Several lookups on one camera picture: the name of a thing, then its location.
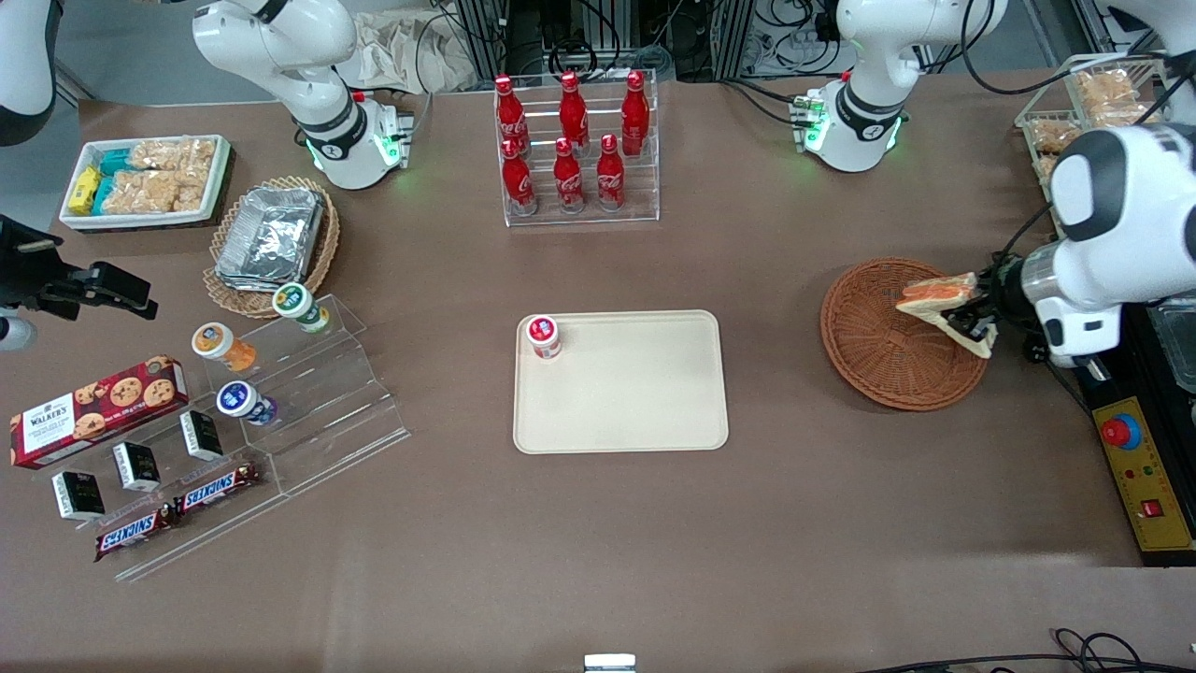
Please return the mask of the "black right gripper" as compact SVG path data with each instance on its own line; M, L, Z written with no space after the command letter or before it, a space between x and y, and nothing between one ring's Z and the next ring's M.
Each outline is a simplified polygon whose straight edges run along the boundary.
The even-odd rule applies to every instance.
M81 269L61 259L62 239L41 233L14 219L1 218L1 306L48 312L77 322L83 306L122 308L153 322L158 304L150 298L152 285L118 265L92 264L89 294L78 279Z

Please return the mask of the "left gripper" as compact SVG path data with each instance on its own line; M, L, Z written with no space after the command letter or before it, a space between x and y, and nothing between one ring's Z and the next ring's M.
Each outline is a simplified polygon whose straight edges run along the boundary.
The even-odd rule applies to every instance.
M1018 334L1031 332L1031 306L1021 285L1023 257L1017 253L991 253L990 264L978 274L969 301L962 312L945 312L948 328L976 345L991 348L999 335L997 325L1008 325Z

